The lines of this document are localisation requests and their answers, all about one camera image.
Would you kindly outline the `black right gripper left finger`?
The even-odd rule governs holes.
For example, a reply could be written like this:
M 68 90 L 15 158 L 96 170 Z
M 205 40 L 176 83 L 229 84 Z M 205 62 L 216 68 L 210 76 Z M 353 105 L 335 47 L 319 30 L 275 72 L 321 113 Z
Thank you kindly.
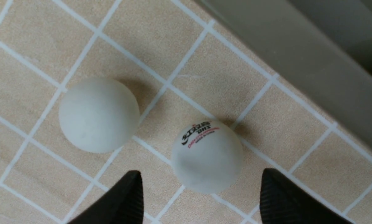
M 141 224 L 144 219 L 142 176 L 129 170 L 70 224 Z

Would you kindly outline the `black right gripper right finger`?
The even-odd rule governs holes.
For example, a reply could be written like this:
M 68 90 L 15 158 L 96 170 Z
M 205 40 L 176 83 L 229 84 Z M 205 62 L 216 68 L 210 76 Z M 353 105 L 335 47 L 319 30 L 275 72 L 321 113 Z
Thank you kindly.
M 351 223 L 274 168 L 265 168 L 262 174 L 260 217 L 263 224 Z

